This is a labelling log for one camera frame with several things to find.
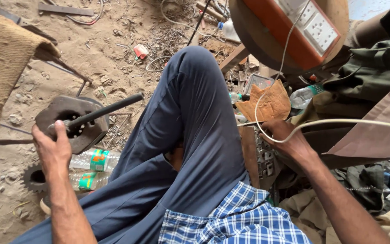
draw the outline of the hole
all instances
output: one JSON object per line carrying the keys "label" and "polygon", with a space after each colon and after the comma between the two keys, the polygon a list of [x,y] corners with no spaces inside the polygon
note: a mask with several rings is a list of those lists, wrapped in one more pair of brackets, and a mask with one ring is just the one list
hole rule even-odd
{"label": "hole", "polygon": [[37,170],[31,174],[30,182],[35,185],[41,185],[46,183],[45,174],[43,171]]}
{"label": "hole", "polygon": [[[80,117],[81,115],[78,113],[78,112],[75,112],[73,110],[66,110],[66,111],[63,111],[61,112],[58,117],[56,118],[56,120],[73,120],[74,118],[78,118]],[[74,138],[74,136],[76,135],[77,137],[80,136],[81,134],[78,132],[79,130],[81,129],[81,126],[78,126],[76,128],[73,128],[72,130],[70,130],[70,132],[67,134],[67,136],[69,138]]]}

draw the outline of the white cable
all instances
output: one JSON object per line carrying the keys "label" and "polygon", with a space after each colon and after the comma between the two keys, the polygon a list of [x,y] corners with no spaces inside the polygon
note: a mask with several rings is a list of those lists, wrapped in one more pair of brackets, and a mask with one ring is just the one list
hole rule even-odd
{"label": "white cable", "polygon": [[168,17],[166,17],[166,16],[165,16],[165,13],[163,12],[163,3],[164,3],[164,2],[165,2],[165,0],[163,0],[163,1],[160,3],[160,11],[162,12],[163,17],[164,17],[166,20],[170,21],[171,23],[189,27],[189,28],[191,28],[192,30],[196,31],[198,34],[200,34],[200,35],[202,35],[202,36],[207,36],[207,37],[213,36],[213,35],[219,30],[219,27],[217,27],[216,30],[215,30],[212,34],[206,35],[206,34],[203,34],[203,33],[199,32],[198,30],[195,30],[195,28],[192,27],[192,26],[190,26],[190,25],[187,25],[187,24],[184,24],[184,23],[180,23],[180,22],[176,22],[176,21],[173,21],[173,20],[168,19]]}
{"label": "white cable", "polygon": [[[278,74],[276,75],[276,78],[274,80],[274,83],[275,81],[279,78],[279,75],[282,71],[282,68],[284,66],[284,59],[285,59],[285,53],[286,53],[286,50],[287,50],[287,46],[288,46],[288,41],[290,39],[290,36],[291,36],[291,32],[293,31],[295,25],[297,24],[297,21],[300,19],[300,17],[302,16],[303,12],[305,11],[306,7],[308,6],[308,4],[311,2],[311,0],[308,0],[308,2],[306,3],[305,7],[303,8],[302,12],[299,14],[299,17],[296,19],[296,21],[294,22],[293,26],[291,27],[290,29],[290,32],[288,32],[288,36],[287,36],[287,41],[285,42],[285,47],[284,47],[284,53],[282,55],[282,61],[281,61],[281,68],[279,69],[279,72]],[[279,140],[275,140],[273,139],[272,137],[268,136],[268,134],[266,134],[265,131],[263,131],[263,129],[261,128],[260,126],[260,123],[258,122],[258,119],[257,119],[257,108],[258,108],[258,104],[259,102],[261,101],[261,99],[264,97],[264,95],[267,93],[267,90],[263,93],[263,95],[261,95],[261,97],[258,99],[257,101],[257,104],[255,105],[255,121],[257,122],[257,126],[258,128],[260,129],[260,131],[268,138],[270,139],[271,141],[273,142],[276,142],[276,143],[285,143],[287,142],[288,140],[290,140],[290,138],[300,129],[304,128],[304,127],[307,127],[307,126],[312,126],[312,125],[320,125],[320,124],[326,124],[326,123],[353,123],[353,124],[357,124],[357,123],[363,123],[363,124],[371,124],[371,125],[383,125],[383,126],[389,126],[390,127],[390,123],[388,122],[382,122],[382,121],[374,121],[374,120],[365,120],[365,119],[322,119],[322,120],[317,120],[317,121],[313,121],[313,122],[309,122],[309,123],[305,123],[305,124],[301,124],[299,126],[297,126],[296,128],[294,128],[294,130],[291,131],[290,135],[287,136],[287,138],[285,138],[284,140],[282,141],[279,141]]]}

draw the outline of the shoe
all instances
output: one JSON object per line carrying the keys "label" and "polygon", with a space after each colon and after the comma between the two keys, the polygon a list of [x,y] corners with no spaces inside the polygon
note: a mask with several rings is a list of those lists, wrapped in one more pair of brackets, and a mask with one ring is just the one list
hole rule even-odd
{"label": "shoe", "polygon": [[47,215],[51,215],[51,198],[49,195],[46,195],[43,197],[40,201],[40,208],[45,212]]}
{"label": "shoe", "polygon": [[[89,191],[89,192],[85,192],[85,193],[81,193],[81,194],[78,194],[76,195],[76,197],[78,198],[78,201],[82,198],[84,198],[85,196],[87,195],[90,195],[91,193],[93,193],[94,191]],[[51,198],[49,197],[49,195],[46,195],[45,197],[43,197],[40,201],[40,208],[43,210],[43,212],[45,212],[46,214],[48,215],[51,215]]]}

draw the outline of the dirt ground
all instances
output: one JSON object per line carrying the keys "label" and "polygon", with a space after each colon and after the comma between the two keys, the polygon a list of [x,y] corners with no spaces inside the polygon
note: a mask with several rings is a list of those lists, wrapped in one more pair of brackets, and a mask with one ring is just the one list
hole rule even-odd
{"label": "dirt ground", "polygon": [[[90,77],[93,83],[86,86],[81,96],[101,101],[104,105],[143,91],[143,102],[121,109],[132,117],[118,116],[115,125],[104,139],[119,130],[108,149],[121,151],[130,131],[137,122],[159,81],[160,72],[145,70],[146,64],[161,56],[171,56],[184,47],[192,31],[166,21],[160,12],[159,0],[106,0],[104,12],[94,25],[78,25],[62,14],[39,14],[39,0],[1,0],[0,7],[19,15],[58,41],[62,60]],[[62,6],[100,10],[98,0],[57,0]],[[195,25],[198,18],[196,0],[166,0],[164,9],[171,19]],[[75,16],[91,21],[88,16]],[[214,23],[206,17],[207,33],[214,31]],[[131,49],[117,46],[144,44],[149,49],[146,60],[135,60]],[[4,106],[0,123],[13,125],[10,115],[20,118],[18,128],[30,131],[35,116],[57,95],[75,96],[82,80],[39,60],[32,59],[19,79]],[[29,139],[21,132],[0,127],[0,139]],[[35,148],[29,145],[0,146],[0,243],[7,243],[45,219],[39,207],[42,194],[27,191],[21,185],[21,175],[28,165],[37,162]]]}

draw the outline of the plastic container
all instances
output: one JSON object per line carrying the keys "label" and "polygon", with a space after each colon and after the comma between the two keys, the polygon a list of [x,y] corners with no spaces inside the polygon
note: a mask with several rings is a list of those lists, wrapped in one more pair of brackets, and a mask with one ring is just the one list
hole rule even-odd
{"label": "plastic container", "polygon": [[273,83],[274,83],[273,78],[252,74],[249,76],[249,80],[246,83],[245,89],[243,90],[243,94],[246,96],[251,95],[252,84],[254,84],[255,86],[258,86],[258,88],[263,90],[264,88],[272,86]]}
{"label": "plastic container", "polygon": [[238,108],[234,109],[234,117],[236,117],[236,119],[242,123],[242,124],[245,124],[245,123],[248,123],[248,120],[246,119],[246,117],[240,112],[240,110]]}
{"label": "plastic container", "polygon": [[311,98],[320,92],[323,92],[323,86],[321,84],[315,84],[301,88],[291,93],[290,102],[292,108],[304,109],[308,106]]}
{"label": "plastic container", "polygon": [[231,103],[234,104],[237,101],[242,99],[242,94],[235,93],[235,92],[230,92],[228,93],[230,95]]}
{"label": "plastic container", "polygon": [[85,174],[70,174],[70,184],[73,190],[94,191],[108,184],[109,172],[92,172]]}
{"label": "plastic container", "polygon": [[112,172],[118,163],[120,155],[119,152],[91,148],[79,155],[73,155],[69,168]]}
{"label": "plastic container", "polygon": [[236,30],[234,29],[233,20],[229,19],[227,22],[219,22],[218,28],[222,30],[224,36],[228,39],[240,42],[239,36],[237,36]]}

